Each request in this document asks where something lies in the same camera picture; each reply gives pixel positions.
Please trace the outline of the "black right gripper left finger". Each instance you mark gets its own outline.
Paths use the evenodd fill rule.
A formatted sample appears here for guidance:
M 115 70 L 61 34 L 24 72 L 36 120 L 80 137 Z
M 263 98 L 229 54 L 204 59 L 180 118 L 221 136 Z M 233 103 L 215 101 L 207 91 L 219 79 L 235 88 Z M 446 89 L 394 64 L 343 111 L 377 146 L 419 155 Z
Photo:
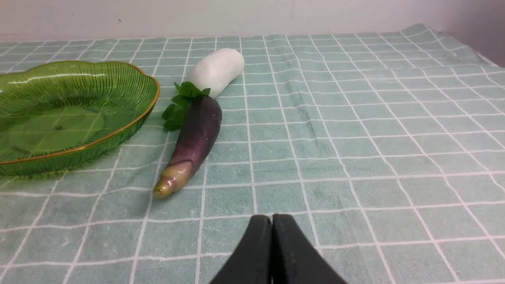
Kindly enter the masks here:
M 237 247 L 211 284 L 270 284 L 272 223 L 265 215 L 253 215 Z

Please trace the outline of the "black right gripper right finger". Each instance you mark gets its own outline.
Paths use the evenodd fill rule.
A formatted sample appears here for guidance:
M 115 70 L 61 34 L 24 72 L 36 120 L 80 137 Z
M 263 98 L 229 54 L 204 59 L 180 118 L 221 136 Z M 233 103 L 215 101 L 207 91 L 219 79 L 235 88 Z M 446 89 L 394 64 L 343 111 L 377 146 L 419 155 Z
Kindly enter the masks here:
M 274 284 L 344 284 L 305 237 L 295 219 L 274 214 L 272 223 L 272 282 Z

